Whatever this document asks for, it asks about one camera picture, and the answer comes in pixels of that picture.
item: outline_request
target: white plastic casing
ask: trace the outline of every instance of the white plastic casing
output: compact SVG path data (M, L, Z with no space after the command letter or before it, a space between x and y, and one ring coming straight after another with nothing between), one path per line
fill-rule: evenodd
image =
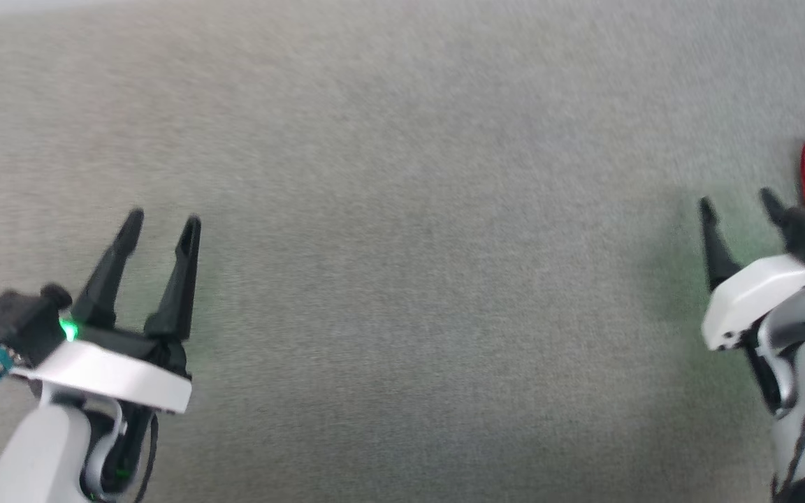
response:
M702 332L710 350L731 349L742 331L805 287L805 264L791 255L760 258L713 290Z
M95 344L65 341L35 369L10 373L161 411L182 414L191 398L191 381L150 363Z
M69 405L27 414L0 456L0 503L89 503L80 489L89 419Z

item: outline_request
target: gray surface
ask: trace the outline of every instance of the gray surface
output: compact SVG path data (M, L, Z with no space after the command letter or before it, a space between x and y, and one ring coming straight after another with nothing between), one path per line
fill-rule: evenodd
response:
M696 198L741 260L805 139L805 3L114 3L0 18L0 289L147 210L138 326L204 220L195 392L152 502L764 501L704 350ZM0 386L0 448L31 407Z

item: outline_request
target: green led light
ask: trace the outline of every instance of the green led light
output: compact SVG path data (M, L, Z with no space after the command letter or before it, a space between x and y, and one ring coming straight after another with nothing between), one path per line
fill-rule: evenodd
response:
M64 338L68 341L76 340L76 335L80 334L80 327L70 319L60 319L61 330L64 331Z

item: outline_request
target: robotic arm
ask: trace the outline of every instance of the robotic arm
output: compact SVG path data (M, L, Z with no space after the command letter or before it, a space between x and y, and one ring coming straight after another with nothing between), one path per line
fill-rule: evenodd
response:
M0 378L26 379L39 398L0 457L0 503L116 501L138 471L145 434L153 469L157 413L183 414L191 397L182 342L191 331L201 220L191 216L157 312L143 333L116 328L122 271L141 232L131 211L85 289L0 295ZM69 314L61 314L70 308Z
M805 207L785 210L761 191L786 254L738 266L719 235L712 204L700 201L712 292L702 332L707 348L742 350L772 414L773 503L805 503Z

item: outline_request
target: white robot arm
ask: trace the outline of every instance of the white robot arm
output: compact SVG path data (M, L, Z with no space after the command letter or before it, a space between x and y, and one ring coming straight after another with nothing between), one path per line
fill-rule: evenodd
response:
M784 210L762 192L788 254L740 268L702 200L706 268L712 296L702 324L710 350L744 350L773 416L774 503L805 503L805 209Z
M201 220L188 219L159 309L141 334L115 328L114 302L143 213L134 210L86 289L49 284L40 296L0 295L0 378L25 379L39 405L0 456L0 503L116 501L138 469L146 432L156 452L157 413L183 414L191 397L182 342L191 330Z

